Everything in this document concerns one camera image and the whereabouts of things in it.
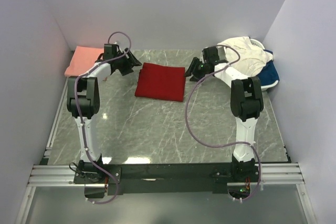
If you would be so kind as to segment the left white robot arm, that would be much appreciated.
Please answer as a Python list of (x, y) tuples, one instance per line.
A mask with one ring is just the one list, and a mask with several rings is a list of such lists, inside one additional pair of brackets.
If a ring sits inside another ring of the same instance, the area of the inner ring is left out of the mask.
[(100, 110), (99, 84), (116, 71), (125, 76), (133, 72), (133, 67), (141, 65), (130, 48), (121, 50), (116, 43), (105, 44), (103, 53), (89, 70), (68, 78), (66, 105), (75, 119), (81, 147), (80, 160), (76, 165), (78, 177), (99, 183), (107, 175), (96, 134), (96, 117)]

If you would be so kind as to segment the red t shirt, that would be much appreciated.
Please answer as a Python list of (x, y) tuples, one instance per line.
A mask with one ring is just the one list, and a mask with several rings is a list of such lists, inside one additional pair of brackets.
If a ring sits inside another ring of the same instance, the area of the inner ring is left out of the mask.
[(164, 101), (182, 102), (184, 99), (184, 67), (144, 63), (139, 72), (135, 96)]

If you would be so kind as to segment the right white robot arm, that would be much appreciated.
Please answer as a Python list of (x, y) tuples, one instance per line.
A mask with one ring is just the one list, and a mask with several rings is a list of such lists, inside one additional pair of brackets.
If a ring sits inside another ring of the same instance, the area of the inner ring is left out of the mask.
[(241, 182), (258, 174), (256, 162), (260, 162), (255, 144), (255, 128), (264, 109), (261, 84), (258, 77), (249, 77), (233, 67), (241, 60), (240, 53), (229, 45), (216, 45), (202, 50), (200, 58), (194, 57), (184, 76), (196, 83), (197, 88), (209, 77), (216, 77), (230, 88), (230, 109), (236, 120), (236, 141), (223, 145), (210, 145), (199, 140), (188, 122), (188, 104), (185, 105), (185, 123), (190, 135), (200, 144), (211, 148), (233, 146), (230, 175)]

